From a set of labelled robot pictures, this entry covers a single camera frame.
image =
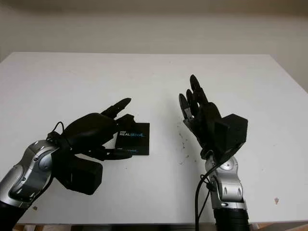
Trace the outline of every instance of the wire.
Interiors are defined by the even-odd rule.
[[[62,132],[64,132],[64,124],[62,123],[62,121],[59,121],[59,122],[56,124],[56,126],[54,127],[54,129],[52,130],[52,132],[55,131],[55,130],[57,129],[57,127],[58,127],[59,124],[61,124],[61,126],[62,126]]]
[[[210,182],[210,180],[209,180],[209,178],[208,178],[208,177],[207,177],[206,179],[207,179],[207,182],[206,182],[205,180],[203,181],[203,183],[205,183],[205,184],[207,184],[207,183],[209,183],[209,182]]]
[[[197,189],[196,189],[196,194],[195,194],[195,197],[194,197],[194,217],[195,217],[195,230],[196,231],[199,231],[199,209],[198,209],[198,201],[199,201],[199,191],[200,191],[200,188],[202,186],[202,184],[205,182],[205,179],[213,172],[215,171],[216,168],[218,168],[219,165],[216,165],[216,166],[213,166],[207,173],[205,173],[199,183],[198,183],[198,186],[197,186]]]
[[[211,192],[210,190],[207,192],[205,201],[204,201],[204,203],[203,203],[203,206],[202,206],[202,208],[201,208],[201,210],[200,210],[200,213],[199,213],[199,216],[198,216],[199,219],[200,219],[200,216],[201,216],[201,214],[202,214],[202,212],[203,212],[203,209],[204,209],[204,207],[205,207],[205,205],[206,205],[206,202],[207,202],[207,199],[208,199],[208,197],[209,197],[209,195],[210,195],[210,192]]]

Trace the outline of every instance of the white table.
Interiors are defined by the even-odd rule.
[[[270,56],[18,52],[0,64],[0,178],[58,121],[131,97],[122,115],[151,123],[150,156],[103,162],[92,196],[55,180],[20,222],[193,223],[205,168],[178,102],[192,73],[223,116],[249,121],[235,156],[250,222],[307,220],[308,95]]]

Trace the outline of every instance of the robotic arm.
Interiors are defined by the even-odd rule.
[[[130,102],[126,98],[102,113],[91,113],[77,119],[60,135],[54,130],[46,140],[39,140],[25,153],[0,182],[0,223],[12,230],[31,204],[50,186],[54,177],[67,189],[91,195],[102,182],[100,163],[78,158],[85,154],[99,160],[132,157],[130,153],[105,149],[102,145],[122,128],[134,125],[134,116],[116,115]]]
[[[184,123],[202,147],[207,173],[197,186],[195,195],[195,227],[199,230],[198,196],[207,184],[218,231],[248,231],[248,214],[238,178],[238,163],[233,155],[246,142],[248,120],[235,114],[221,117],[218,108],[209,102],[197,78],[190,78],[191,90],[179,95]]]

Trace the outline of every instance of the silver robotic arm segment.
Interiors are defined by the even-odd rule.
[[[28,208],[51,176],[51,154],[57,149],[46,140],[29,145],[20,162],[0,182],[0,201]]]
[[[213,156],[210,156],[205,163],[206,170],[209,171],[214,164]],[[237,170],[238,163],[235,157],[231,157],[209,175],[210,182],[216,189],[211,192],[213,209],[246,209],[243,198],[243,187],[237,175]]]

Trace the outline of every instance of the white wall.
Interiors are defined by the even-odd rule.
[[[306,0],[0,0],[13,51],[269,53],[308,91]]]

